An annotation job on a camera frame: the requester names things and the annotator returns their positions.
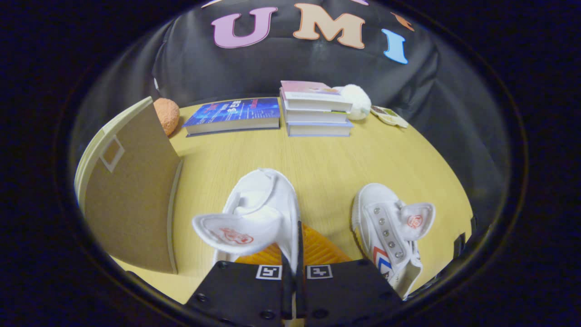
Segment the orange letter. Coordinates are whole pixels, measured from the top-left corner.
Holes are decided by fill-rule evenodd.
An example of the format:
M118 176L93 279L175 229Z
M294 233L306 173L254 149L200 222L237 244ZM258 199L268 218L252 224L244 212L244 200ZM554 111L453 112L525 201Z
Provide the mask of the orange letter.
M361 42L361 26L365 24L362 18L344 13L333 20L321 6L297 3L295 7L300 9L301 18L300 29L292 34L294 37L305 40L318 39L319 34L315 32L317 25L327 41L333 40L340 31L343 31L337 39L339 43L356 49L365 48L365 44Z
M405 18L401 17L400 15L394 14L392 13L398 22L400 22L400 24L402 24L403 26L407 27L410 31L415 32L414 28L411 27L411 23L408 22Z

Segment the wooden tabletop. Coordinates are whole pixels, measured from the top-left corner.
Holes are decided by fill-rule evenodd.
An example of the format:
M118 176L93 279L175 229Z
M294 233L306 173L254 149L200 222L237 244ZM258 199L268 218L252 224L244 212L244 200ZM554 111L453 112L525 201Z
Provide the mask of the wooden tabletop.
M116 260L155 288L185 303L211 268L213 248L192 227L199 214L221 212L236 182L257 168L284 174L295 187L303 223L330 239L351 259L362 258L350 229L353 198L368 183L381 183L408 204L431 202L436 218L418 241L423 285L453 257L454 240L471 235L472 209L458 178L412 126L382 123L374 115L354 121L350 137L288 137L278 130L235 131L186 137L181 125L202 105L180 109L170 135L184 160L174 202L173 245L178 274L147 271Z

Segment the stack of books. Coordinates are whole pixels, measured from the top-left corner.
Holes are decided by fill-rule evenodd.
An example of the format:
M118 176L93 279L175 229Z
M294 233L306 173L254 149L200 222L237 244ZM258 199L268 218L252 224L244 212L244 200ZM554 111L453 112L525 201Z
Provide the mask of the stack of books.
M289 136L349 136L352 104L324 83L281 81L281 100Z

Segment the orange plush ball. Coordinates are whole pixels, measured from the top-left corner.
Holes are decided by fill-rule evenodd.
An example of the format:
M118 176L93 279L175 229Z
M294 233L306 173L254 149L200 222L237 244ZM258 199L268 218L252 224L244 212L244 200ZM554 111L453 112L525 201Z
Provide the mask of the orange plush ball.
M155 112L159 122L162 123L163 131L170 135L178 126L180 120L180 108L170 99L159 98L154 103Z

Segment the shoe logo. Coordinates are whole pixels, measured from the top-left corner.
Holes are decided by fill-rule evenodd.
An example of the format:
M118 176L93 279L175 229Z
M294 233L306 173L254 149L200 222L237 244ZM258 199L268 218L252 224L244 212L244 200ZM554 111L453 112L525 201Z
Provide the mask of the shoe logo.
M421 215L410 216L407 218L407 225L413 229L416 229L422 225L424 219Z
M392 264L389 262L388 254L378 248L377 246L373 248L373 262L375 266L379 269L379 273L383 275L385 279L389 278L389 272L392 271Z
M249 244L254 241L254 238L248 234L240 234L237 231L230 229L230 228L220 228L222 232L224 232L224 237L227 240L236 242L238 244Z

